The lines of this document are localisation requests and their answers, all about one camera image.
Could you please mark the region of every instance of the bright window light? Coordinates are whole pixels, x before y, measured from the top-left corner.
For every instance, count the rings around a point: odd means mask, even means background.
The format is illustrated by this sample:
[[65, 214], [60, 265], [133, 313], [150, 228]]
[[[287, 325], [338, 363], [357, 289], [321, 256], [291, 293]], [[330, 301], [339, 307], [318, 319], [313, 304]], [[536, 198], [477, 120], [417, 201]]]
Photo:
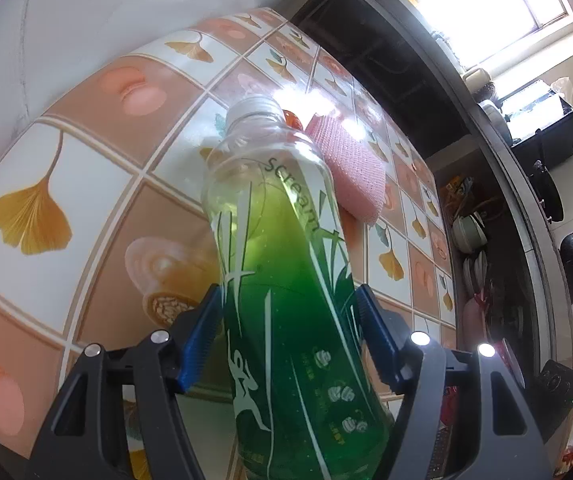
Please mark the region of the bright window light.
[[561, 0], [411, 0], [465, 68], [566, 15]]

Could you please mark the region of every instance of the pink scrub pad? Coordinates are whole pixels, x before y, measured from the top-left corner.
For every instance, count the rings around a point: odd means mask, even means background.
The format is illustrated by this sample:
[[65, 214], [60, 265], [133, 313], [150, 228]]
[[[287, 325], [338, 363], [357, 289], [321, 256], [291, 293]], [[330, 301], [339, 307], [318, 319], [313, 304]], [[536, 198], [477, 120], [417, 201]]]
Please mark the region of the pink scrub pad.
[[374, 224], [384, 206], [386, 176], [381, 161], [335, 118], [313, 116], [306, 134], [333, 174], [337, 202], [355, 218]]

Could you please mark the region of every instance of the green liquid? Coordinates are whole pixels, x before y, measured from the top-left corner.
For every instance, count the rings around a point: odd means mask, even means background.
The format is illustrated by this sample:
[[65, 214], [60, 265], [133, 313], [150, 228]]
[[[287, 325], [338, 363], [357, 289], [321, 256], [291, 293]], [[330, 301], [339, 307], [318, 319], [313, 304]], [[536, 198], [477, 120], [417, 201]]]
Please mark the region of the green liquid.
[[332, 183], [319, 161], [272, 155], [215, 180], [206, 207], [240, 455], [249, 480], [368, 479], [391, 419], [362, 368]]

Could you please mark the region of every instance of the ceramic wall tile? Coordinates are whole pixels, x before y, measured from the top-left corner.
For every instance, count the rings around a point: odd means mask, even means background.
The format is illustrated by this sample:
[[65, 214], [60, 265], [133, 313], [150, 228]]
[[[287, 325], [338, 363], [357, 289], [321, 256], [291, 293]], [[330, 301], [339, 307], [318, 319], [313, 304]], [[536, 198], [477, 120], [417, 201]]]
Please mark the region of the ceramic wall tile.
[[353, 84], [353, 76], [351, 76], [351, 73], [323, 48], [319, 49], [317, 62], [324, 65], [333, 75], [342, 78], [351, 85]]
[[394, 301], [387, 300], [386, 298], [382, 298], [377, 296], [377, 301], [380, 303], [381, 307], [385, 310], [390, 310], [391, 312], [396, 312], [406, 324], [409, 325], [409, 328], [413, 327], [413, 313], [406, 307], [403, 307], [399, 304], [394, 303]]
[[439, 293], [435, 265], [417, 248], [409, 244], [409, 264], [413, 290], [413, 308], [439, 319]]
[[437, 188], [435, 187], [435, 179], [431, 170], [428, 169], [426, 162], [424, 162], [424, 160], [422, 160], [422, 158], [413, 149], [411, 149], [411, 156], [413, 158], [412, 167], [415, 169], [418, 179], [428, 186], [433, 194], [436, 194]]
[[428, 189], [426, 185], [421, 182], [419, 188], [422, 193], [422, 200], [424, 202], [424, 211], [426, 216], [434, 222], [442, 231], [444, 231], [444, 220], [442, 219], [442, 208], [440, 202], [435, 196], [435, 193]]
[[279, 29], [280, 33], [284, 35], [285, 38], [293, 41], [299, 48], [306, 52], [309, 56], [315, 57], [317, 51], [322, 53], [324, 50], [319, 48], [317, 43], [311, 40], [306, 34], [304, 34], [299, 28], [295, 27], [292, 23], [284, 23]]
[[200, 203], [206, 157], [224, 137], [226, 109], [207, 98], [162, 153], [153, 174], [196, 203]]
[[383, 112], [378, 105], [363, 88], [355, 88], [355, 113], [357, 116], [368, 124], [383, 142], [389, 144], [389, 136], [386, 131]]
[[61, 347], [0, 313], [0, 369], [7, 378], [0, 443], [26, 458], [55, 397], [61, 360]]
[[435, 339], [438, 343], [442, 340], [440, 325], [431, 319], [426, 319], [419, 314], [413, 314], [413, 329], [417, 332], [424, 332]]
[[260, 43], [247, 59], [282, 88], [306, 91], [309, 75], [268, 43]]
[[308, 92], [307, 99], [311, 104], [315, 104], [315, 109], [311, 107], [310, 112], [317, 113], [318, 115], [330, 115], [342, 121], [345, 127], [348, 126], [350, 134], [356, 139], [364, 139], [366, 131], [363, 126], [359, 126], [355, 122], [355, 113], [353, 108], [347, 107], [344, 102], [338, 99], [335, 95], [331, 94], [322, 85], [313, 81], [311, 88]]
[[457, 350], [457, 332], [450, 326], [441, 326], [442, 346], [451, 350]]
[[402, 192], [402, 208], [404, 209], [404, 219], [409, 240], [419, 247], [427, 256], [431, 254], [431, 238], [428, 236], [428, 222], [426, 215], [420, 211], [419, 207]]
[[342, 206], [339, 206], [339, 220], [348, 249], [353, 279], [364, 282], [364, 224]]
[[440, 301], [439, 318], [448, 324], [455, 326], [455, 294], [453, 292], [453, 280], [441, 269], [435, 268], [437, 277], [437, 296]]
[[142, 167], [202, 90], [140, 56], [116, 59], [47, 110]]
[[389, 145], [386, 144], [381, 137], [375, 135], [373, 130], [365, 124], [364, 121], [357, 119], [357, 124], [365, 131], [366, 136], [364, 138], [364, 142], [373, 154], [381, 160], [387, 176], [390, 179], [397, 181], [397, 174], [395, 173], [395, 167], [393, 166], [393, 156], [391, 155]]
[[401, 160], [410, 166], [413, 163], [413, 160], [410, 155], [411, 148], [408, 139], [390, 117], [385, 116], [385, 122], [389, 134], [391, 149], [397, 156], [399, 156], [399, 158], [401, 158]]
[[238, 54], [244, 54], [260, 40], [260, 37], [255, 32], [242, 27], [239, 23], [233, 22], [233, 20], [225, 18], [204, 20], [191, 27], [191, 29], [200, 30], [217, 38], [217, 40], [230, 46]]
[[48, 124], [0, 161], [0, 301], [56, 333], [131, 175]]
[[339, 99], [349, 110], [353, 109], [353, 86], [341, 77], [335, 76], [322, 63], [315, 65], [314, 79], [333, 97]]
[[255, 16], [262, 20], [266, 25], [271, 27], [279, 27], [286, 21], [284, 16], [280, 16], [270, 7], [260, 7], [259, 9], [249, 10], [251, 16]]
[[227, 20], [231, 20], [231, 22], [239, 23], [242, 27], [249, 29], [260, 37], [266, 36], [275, 28], [275, 25], [269, 25], [264, 20], [250, 12], [236, 12], [235, 14], [225, 16], [225, 18]]
[[368, 284], [373, 290], [410, 305], [409, 247], [406, 238], [381, 219], [367, 232]]
[[442, 270], [445, 270], [448, 274], [452, 274], [451, 258], [449, 256], [448, 243], [446, 243], [446, 235], [430, 220], [428, 221], [428, 235], [431, 238], [433, 261]]
[[424, 201], [415, 172], [396, 153], [393, 153], [393, 163], [397, 174], [397, 183], [423, 211]]
[[266, 43], [275, 47], [278, 52], [284, 54], [287, 60], [298, 66], [304, 73], [311, 73], [313, 69], [313, 56], [311, 56], [303, 46], [298, 46], [287, 38], [280, 30], [276, 30], [266, 38]]
[[[218, 280], [206, 219], [145, 184], [106, 249], [76, 341], [99, 342], [106, 349], [129, 346], [197, 307]], [[199, 382], [205, 398], [230, 397], [225, 339], [216, 338], [205, 364]]]
[[235, 52], [220, 41], [190, 29], [151, 41], [133, 54], [160, 59], [205, 86], [237, 58]]
[[386, 384], [381, 382], [380, 374], [375, 368], [375, 363], [373, 362], [373, 357], [371, 357], [371, 352], [366, 345], [362, 346], [362, 364], [366, 369], [366, 373], [368, 375], [369, 380], [371, 381], [371, 385], [375, 390], [375, 393], [378, 394], [380, 397], [387, 397], [392, 395], [390, 387]]
[[241, 59], [233, 69], [214, 86], [212, 94], [231, 106], [246, 95], [274, 95], [279, 90], [276, 83], [264, 75], [245, 59]]
[[402, 209], [402, 198], [399, 195], [399, 186], [388, 175], [386, 176], [384, 207], [381, 210], [381, 215], [398, 231], [406, 234], [406, 222]]

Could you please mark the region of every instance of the green leaf graphic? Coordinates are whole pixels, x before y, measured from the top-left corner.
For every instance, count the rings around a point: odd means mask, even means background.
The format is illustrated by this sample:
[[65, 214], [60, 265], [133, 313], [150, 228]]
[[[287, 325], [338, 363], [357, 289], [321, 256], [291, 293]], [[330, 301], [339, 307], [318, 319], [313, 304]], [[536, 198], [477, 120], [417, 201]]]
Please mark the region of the green leaf graphic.
[[276, 61], [281, 63], [284, 60], [284, 57], [280, 56], [276, 51], [274, 51], [272, 48], [269, 49], [271, 51], [271, 56], [273, 56], [274, 58], [276, 58]]
[[220, 134], [220, 137], [224, 136], [224, 126], [226, 126], [226, 119], [222, 114], [215, 114], [215, 129]]
[[389, 239], [386, 236], [386, 230], [380, 226], [380, 224], [375, 224], [375, 231], [377, 231], [378, 237], [380, 237], [381, 243], [389, 246]]

